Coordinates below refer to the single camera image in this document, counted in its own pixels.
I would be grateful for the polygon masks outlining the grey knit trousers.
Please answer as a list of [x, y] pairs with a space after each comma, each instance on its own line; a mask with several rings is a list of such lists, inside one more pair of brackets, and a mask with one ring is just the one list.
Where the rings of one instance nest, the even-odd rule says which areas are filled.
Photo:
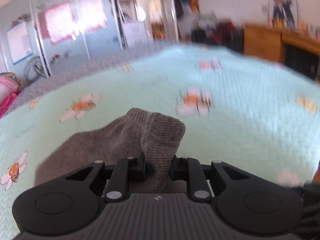
[[69, 137], [37, 167], [34, 184], [41, 185], [96, 160], [112, 165], [121, 158], [144, 154], [151, 174], [131, 189], [160, 193], [184, 133], [185, 124], [176, 118], [132, 108], [103, 128]]

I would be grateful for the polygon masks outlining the dark red clothes pile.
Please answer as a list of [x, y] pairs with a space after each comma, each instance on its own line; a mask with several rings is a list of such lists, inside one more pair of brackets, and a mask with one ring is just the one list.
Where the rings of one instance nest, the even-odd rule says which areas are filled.
[[227, 48], [232, 47], [233, 36], [239, 32], [239, 29], [234, 26], [231, 20], [220, 21], [216, 25], [211, 39], [214, 44], [225, 46]]

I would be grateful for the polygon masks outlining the mint green quilted bedspread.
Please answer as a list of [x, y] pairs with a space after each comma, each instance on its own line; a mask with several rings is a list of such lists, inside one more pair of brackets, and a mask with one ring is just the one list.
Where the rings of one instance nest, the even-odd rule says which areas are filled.
[[52, 77], [25, 87], [1, 118], [1, 174], [27, 156], [18, 181], [1, 187], [1, 239], [18, 234], [12, 204], [33, 186], [37, 166], [73, 134], [131, 108], [180, 119], [180, 156], [222, 160], [281, 184], [311, 180], [317, 170], [319, 86], [282, 64], [172, 44], [61, 62]]

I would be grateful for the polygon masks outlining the white drawer cabinet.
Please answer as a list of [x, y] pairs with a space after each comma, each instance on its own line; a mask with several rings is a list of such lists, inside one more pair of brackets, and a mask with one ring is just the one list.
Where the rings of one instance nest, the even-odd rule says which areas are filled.
[[129, 49], [135, 46], [148, 44], [148, 36], [144, 22], [124, 23], [123, 31], [126, 44]]

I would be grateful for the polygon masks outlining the magenta embroidered pillow cover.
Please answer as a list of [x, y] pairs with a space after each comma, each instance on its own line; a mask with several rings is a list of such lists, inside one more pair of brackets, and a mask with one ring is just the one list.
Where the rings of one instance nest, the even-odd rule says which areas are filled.
[[12, 103], [15, 101], [15, 99], [18, 97], [19, 92], [11, 92], [7, 98], [1, 103], [0, 106], [0, 118], [4, 116], [6, 111], [9, 109], [9, 107], [12, 105]]

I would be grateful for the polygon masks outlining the floral rolled duvet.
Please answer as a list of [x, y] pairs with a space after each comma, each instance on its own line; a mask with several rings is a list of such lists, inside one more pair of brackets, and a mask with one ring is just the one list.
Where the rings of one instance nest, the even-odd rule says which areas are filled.
[[18, 91], [19, 88], [13, 89], [7, 85], [0, 83], [0, 103], [2, 103], [11, 92]]

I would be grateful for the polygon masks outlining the red patterned cloth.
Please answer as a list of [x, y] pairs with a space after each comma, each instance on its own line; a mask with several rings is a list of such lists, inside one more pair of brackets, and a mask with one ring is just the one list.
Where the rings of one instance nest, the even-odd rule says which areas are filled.
[[13, 89], [17, 89], [21, 86], [18, 76], [12, 72], [1, 73], [1, 83]]

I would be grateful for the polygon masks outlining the sliding door wardrobe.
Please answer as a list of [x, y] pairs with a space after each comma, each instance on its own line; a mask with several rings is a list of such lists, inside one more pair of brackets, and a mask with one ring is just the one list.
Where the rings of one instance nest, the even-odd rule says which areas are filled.
[[1, 5], [1, 61], [22, 81], [118, 51], [114, 0], [11, 0]]

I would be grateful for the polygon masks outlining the wooden desk with drawers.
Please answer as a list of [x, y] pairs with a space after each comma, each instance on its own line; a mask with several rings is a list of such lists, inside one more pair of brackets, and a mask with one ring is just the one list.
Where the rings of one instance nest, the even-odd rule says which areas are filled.
[[313, 80], [319, 77], [319, 40], [306, 34], [247, 23], [244, 54], [284, 64]]

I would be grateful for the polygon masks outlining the framed pilot boy photo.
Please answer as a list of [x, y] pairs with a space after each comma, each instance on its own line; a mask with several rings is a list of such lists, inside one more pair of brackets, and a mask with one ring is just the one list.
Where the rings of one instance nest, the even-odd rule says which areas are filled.
[[297, 0], [269, 0], [270, 21], [276, 28], [297, 29]]

